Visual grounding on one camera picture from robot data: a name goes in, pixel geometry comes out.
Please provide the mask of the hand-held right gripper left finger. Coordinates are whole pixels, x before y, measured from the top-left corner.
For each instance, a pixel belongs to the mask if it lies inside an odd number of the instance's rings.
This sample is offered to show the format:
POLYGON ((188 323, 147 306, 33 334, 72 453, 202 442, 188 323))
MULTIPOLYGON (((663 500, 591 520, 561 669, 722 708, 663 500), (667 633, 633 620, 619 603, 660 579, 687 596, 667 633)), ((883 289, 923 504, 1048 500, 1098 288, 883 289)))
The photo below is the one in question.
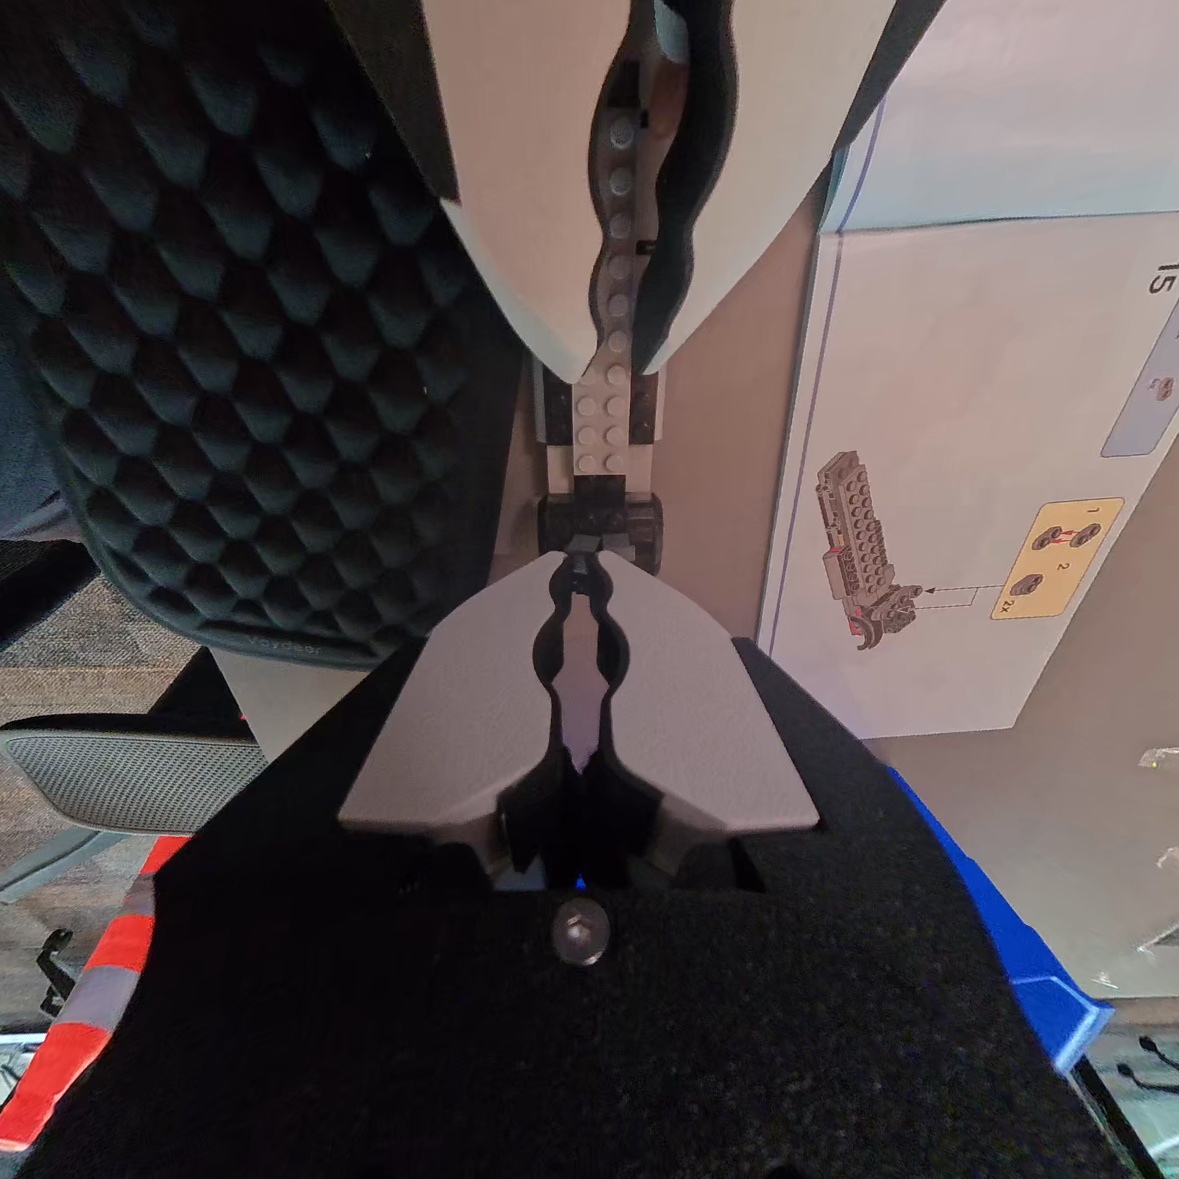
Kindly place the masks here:
POLYGON ((340 808, 346 832, 577 884, 577 769, 553 690, 574 581, 571 557, 548 552, 434 628, 340 808))

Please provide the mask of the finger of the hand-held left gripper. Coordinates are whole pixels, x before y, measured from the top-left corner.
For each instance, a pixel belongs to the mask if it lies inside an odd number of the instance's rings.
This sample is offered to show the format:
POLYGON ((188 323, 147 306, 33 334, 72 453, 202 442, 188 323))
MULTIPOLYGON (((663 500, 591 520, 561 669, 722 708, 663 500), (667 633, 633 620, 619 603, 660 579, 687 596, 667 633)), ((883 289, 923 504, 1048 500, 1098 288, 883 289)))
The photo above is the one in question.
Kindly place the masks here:
POLYGON ((671 2, 683 113, 656 177, 635 364, 650 373, 708 318, 847 146, 922 40, 922 2, 671 2))
POLYGON ((498 307, 546 366, 580 378, 599 339, 591 140, 631 3, 329 6, 498 307))

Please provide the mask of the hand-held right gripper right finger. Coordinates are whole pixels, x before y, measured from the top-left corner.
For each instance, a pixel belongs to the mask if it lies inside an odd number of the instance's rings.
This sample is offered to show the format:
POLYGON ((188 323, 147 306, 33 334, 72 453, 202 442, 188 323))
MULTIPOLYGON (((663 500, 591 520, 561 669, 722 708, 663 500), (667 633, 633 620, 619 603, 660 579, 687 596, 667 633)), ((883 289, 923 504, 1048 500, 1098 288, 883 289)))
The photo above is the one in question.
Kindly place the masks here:
POLYGON ((617 552, 591 567, 602 808, 624 862, 673 876, 699 847, 816 829, 817 807, 722 625, 617 552))

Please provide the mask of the grey and black lego vehicle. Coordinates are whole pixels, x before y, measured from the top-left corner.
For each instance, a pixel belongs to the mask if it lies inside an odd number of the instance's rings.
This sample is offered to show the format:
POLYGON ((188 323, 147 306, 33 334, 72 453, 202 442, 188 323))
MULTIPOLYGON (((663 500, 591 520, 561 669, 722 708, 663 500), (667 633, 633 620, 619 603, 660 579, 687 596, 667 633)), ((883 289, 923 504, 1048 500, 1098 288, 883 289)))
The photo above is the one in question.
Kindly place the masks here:
POLYGON ((604 239, 591 279, 599 343, 575 382, 533 360, 546 489, 537 507, 538 551, 610 548, 656 575, 663 507, 653 490, 662 430, 662 374, 636 369, 636 312, 656 231, 650 113, 654 72, 627 51, 611 68, 596 115, 589 180, 604 239))

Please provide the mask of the lego instruction booklet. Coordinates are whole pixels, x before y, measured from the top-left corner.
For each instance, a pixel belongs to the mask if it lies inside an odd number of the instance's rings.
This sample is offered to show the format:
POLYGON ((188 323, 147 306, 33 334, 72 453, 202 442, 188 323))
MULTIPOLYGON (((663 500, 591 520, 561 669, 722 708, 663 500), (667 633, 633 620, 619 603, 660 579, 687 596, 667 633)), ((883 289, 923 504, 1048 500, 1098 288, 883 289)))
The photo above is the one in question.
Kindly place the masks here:
POLYGON ((835 159, 762 648, 1008 728, 1176 439, 1175 1, 945 2, 835 159))

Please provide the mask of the blue plastic bin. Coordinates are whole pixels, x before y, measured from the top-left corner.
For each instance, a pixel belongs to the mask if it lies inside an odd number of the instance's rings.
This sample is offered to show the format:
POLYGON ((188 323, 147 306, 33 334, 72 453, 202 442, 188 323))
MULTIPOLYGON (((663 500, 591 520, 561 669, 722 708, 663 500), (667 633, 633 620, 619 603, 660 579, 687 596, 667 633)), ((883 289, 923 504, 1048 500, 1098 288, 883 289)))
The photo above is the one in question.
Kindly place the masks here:
POLYGON ((959 916, 959 921, 977 925, 990 938, 1026 1023, 1054 1071, 1070 1077, 1111 1023, 1112 1004, 1082 988, 1045 938, 1023 920, 898 769, 888 763, 882 767, 922 822, 922 858, 915 867, 923 877, 922 894, 929 897, 931 904, 972 911, 972 917, 959 916))

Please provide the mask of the grey mesh office chair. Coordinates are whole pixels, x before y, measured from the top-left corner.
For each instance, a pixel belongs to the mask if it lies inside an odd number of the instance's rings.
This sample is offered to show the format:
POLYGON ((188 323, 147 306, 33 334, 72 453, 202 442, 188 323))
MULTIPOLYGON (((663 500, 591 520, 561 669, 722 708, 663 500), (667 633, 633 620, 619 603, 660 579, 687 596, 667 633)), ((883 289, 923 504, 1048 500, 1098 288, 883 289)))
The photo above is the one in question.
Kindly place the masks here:
POLYGON ((1 745, 68 822, 3 870, 4 904, 133 835, 198 831, 268 765, 250 736, 184 732, 158 717, 31 718, 3 726, 1 745))

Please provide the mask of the black honeycomb seat cushion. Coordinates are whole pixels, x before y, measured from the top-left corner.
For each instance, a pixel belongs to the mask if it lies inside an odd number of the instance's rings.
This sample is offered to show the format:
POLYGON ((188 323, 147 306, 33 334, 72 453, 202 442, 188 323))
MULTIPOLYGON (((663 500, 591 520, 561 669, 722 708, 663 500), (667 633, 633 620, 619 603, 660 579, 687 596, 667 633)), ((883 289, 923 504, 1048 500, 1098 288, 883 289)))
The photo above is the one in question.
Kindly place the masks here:
POLYGON ((3 294, 97 565, 371 669, 487 583, 523 346, 327 2, 3 2, 3 294))

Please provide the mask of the orange safety vest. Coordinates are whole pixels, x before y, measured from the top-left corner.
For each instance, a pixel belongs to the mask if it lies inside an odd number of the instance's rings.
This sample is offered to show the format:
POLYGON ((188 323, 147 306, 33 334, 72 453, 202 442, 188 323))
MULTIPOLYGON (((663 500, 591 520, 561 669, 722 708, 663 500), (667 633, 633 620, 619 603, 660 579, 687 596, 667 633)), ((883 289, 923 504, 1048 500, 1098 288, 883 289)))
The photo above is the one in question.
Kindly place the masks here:
POLYGON ((158 838, 121 910, 64 998, 1 1112, 1 1149, 30 1148, 58 1101, 107 1047, 138 986, 154 933, 154 876, 188 843, 158 838))

